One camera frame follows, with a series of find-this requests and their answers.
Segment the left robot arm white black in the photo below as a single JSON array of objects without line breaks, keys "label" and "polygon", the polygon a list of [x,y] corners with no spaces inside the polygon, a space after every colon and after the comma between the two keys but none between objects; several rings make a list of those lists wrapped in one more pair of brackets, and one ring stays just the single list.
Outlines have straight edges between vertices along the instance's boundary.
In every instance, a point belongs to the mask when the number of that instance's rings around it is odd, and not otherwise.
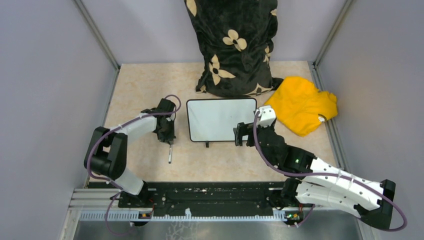
[{"label": "left robot arm white black", "polygon": [[161,143],[174,144],[175,118],[182,104],[169,98],[162,98],[157,107],[145,109],[115,127],[97,127],[84,159],[83,165],[90,177],[104,180],[129,194],[131,202],[138,207],[149,203],[150,193],[148,184],[127,166],[128,146],[149,133],[156,134]]}]

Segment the blue capped whiteboard marker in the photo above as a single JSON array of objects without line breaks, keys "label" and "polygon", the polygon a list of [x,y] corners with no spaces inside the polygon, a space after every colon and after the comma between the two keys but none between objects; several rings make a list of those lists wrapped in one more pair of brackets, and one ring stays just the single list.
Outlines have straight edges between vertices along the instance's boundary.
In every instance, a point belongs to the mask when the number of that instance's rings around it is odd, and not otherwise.
[{"label": "blue capped whiteboard marker", "polygon": [[170,144],[169,146],[169,153],[168,153],[168,164],[172,163],[172,157],[173,157],[173,144]]}]

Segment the small whiteboard black frame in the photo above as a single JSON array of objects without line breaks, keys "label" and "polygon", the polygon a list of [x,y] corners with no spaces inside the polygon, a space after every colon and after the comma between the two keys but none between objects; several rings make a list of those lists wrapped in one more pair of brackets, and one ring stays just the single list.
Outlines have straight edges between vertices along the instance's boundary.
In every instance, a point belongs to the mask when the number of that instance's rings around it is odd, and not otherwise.
[{"label": "small whiteboard black frame", "polygon": [[236,141],[234,129],[239,123],[254,120],[255,98],[204,98],[186,102],[189,139],[195,143]]}]

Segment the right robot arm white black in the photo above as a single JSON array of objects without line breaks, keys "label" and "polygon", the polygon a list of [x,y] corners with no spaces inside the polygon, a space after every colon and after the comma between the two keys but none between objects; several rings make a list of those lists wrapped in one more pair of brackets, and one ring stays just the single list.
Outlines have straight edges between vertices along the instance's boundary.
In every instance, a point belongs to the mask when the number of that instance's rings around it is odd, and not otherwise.
[{"label": "right robot arm white black", "polygon": [[268,167],[288,178],[289,186],[281,192],[284,204],[327,206],[351,214],[375,229],[393,231],[395,182],[358,177],[312,152],[288,145],[275,132],[275,123],[260,119],[240,122],[233,133],[236,146],[245,142],[248,147],[255,147]]}]

